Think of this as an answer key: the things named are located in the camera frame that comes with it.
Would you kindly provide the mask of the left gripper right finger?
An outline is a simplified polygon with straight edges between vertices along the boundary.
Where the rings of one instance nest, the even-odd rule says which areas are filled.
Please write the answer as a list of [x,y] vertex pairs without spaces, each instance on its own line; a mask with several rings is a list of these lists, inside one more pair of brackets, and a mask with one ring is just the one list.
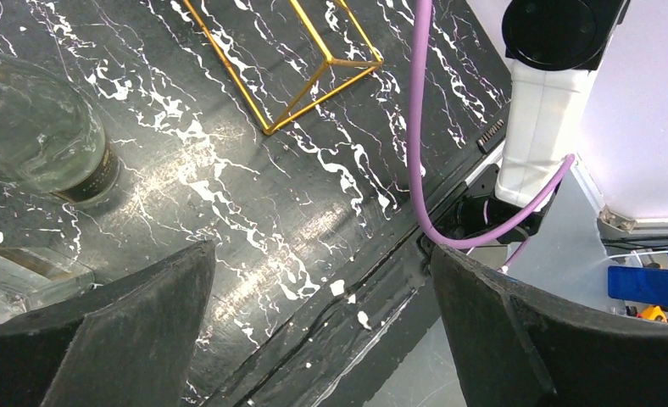
[[668,324],[592,309],[449,248],[430,272],[469,406],[668,406]]

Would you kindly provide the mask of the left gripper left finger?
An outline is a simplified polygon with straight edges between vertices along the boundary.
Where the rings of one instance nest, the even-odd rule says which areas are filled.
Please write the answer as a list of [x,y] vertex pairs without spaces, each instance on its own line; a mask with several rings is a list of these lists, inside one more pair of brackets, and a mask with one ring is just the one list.
[[201,241],[0,324],[0,406],[177,406],[214,274]]

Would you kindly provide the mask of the clear tall glass bottle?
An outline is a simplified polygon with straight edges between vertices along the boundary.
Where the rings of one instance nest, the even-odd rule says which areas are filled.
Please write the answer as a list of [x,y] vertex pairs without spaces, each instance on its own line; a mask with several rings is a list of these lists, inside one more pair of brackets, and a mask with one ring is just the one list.
[[80,204],[105,194],[119,171],[84,95],[49,71],[0,53],[0,182]]

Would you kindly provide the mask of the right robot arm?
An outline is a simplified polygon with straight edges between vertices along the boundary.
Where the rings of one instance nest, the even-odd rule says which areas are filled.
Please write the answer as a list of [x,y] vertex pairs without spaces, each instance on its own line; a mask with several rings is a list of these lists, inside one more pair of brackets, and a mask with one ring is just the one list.
[[576,131],[627,1],[512,1],[502,18],[512,93],[493,195],[472,247],[543,209],[575,158]]

